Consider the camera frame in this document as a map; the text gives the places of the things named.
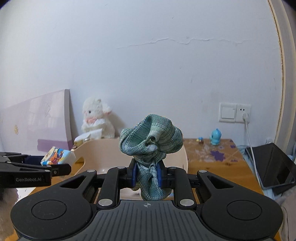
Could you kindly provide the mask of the gold tissue pack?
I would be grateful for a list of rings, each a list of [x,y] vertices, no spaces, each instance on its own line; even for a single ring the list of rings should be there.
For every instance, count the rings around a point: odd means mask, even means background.
[[[81,146],[85,142],[100,139],[101,135],[102,135],[102,129],[101,128],[97,129],[97,130],[93,130],[93,131],[83,133],[83,134],[81,134],[81,135],[79,135],[78,137],[75,138],[74,145],[73,145],[72,149],[78,148],[79,146]]]

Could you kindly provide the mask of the white wall switch socket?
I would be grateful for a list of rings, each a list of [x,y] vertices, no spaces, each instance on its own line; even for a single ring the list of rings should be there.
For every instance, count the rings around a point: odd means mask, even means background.
[[[251,105],[221,102],[219,106],[219,122],[245,123],[244,115],[250,117]]]

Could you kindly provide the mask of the green plaid cloth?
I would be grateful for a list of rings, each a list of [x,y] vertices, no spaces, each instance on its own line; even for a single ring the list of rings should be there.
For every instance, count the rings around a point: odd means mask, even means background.
[[[119,149],[136,161],[135,189],[140,189],[143,200],[164,200],[170,195],[170,188],[159,187],[157,164],[182,146],[182,131],[171,120],[157,114],[149,114],[134,127],[121,131]]]

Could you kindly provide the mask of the black tablet device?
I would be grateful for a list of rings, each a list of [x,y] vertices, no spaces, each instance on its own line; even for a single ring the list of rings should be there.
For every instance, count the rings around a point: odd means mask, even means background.
[[[263,190],[279,195],[295,186],[295,163],[274,143],[245,148],[250,159],[255,157],[256,170]]]

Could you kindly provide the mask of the blue duck figurine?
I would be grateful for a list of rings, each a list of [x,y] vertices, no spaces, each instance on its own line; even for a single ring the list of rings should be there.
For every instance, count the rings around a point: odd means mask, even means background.
[[[220,144],[222,133],[218,128],[212,131],[211,136],[210,136],[210,143],[213,146],[217,146]]]

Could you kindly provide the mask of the colourful bear tissue pack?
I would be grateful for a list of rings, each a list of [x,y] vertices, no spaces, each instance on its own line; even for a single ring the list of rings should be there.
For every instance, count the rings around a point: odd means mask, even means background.
[[[64,150],[57,147],[52,147],[41,160],[41,165],[73,165],[76,161],[76,156],[73,151]]]

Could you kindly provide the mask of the beige plastic storage basket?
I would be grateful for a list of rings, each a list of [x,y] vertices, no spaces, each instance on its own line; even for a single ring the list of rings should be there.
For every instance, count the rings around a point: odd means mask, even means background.
[[[72,167],[71,174],[78,175],[93,169],[99,174],[106,173],[117,166],[129,166],[131,156],[122,153],[118,139],[100,139],[85,142],[74,150],[77,161]]]

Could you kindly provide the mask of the small colourful toy figure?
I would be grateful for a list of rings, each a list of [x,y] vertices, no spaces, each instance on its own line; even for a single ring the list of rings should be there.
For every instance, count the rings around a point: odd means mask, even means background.
[[[204,138],[203,137],[198,137],[196,139],[196,142],[198,142],[199,144],[204,144]]]

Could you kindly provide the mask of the white plush lamb toy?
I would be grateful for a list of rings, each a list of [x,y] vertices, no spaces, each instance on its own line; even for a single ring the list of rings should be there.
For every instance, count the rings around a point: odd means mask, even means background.
[[[115,128],[108,118],[111,108],[101,99],[89,97],[83,103],[82,132],[86,133],[101,129],[102,138],[115,138]]]

